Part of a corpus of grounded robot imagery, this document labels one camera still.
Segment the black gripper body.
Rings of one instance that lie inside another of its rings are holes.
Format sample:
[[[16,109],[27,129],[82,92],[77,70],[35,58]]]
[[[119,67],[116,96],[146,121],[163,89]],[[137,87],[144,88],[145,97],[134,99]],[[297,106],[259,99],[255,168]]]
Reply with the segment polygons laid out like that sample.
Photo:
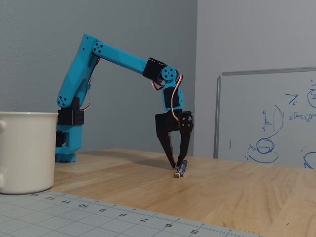
[[[192,113],[191,111],[175,111],[175,116],[179,119],[179,113]],[[163,114],[157,114],[155,115],[155,121],[156,121],[156,132],[162,132],[162,131],[167,131],[167,132],[172,132],[172,131],[180,131],[179,130],[179,125],[171,111],[168,111],[167,113]]]

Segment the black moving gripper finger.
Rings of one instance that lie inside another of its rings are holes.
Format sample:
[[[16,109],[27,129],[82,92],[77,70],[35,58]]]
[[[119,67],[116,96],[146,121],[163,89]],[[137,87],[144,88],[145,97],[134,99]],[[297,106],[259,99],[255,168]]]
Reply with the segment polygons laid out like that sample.
[[[178,125],[181,134],[181,141],[177,166],[180,166],[181,162],[185,159],[188,153],[191,133],[194,128],[194,118],[192,113],[179,113],[178,115],[180,116]]]

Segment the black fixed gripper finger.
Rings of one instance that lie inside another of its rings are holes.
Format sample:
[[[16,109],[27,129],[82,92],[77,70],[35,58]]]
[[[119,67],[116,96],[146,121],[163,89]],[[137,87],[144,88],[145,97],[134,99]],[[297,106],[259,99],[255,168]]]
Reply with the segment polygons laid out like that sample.
[[[169,160],[170,165],[172,168],[176,168],[176,162],[173,156],[173,148],[171,145],[171,136],[170,133],[167,131],[157,132],[157,137],[162,145],[162,148]]]

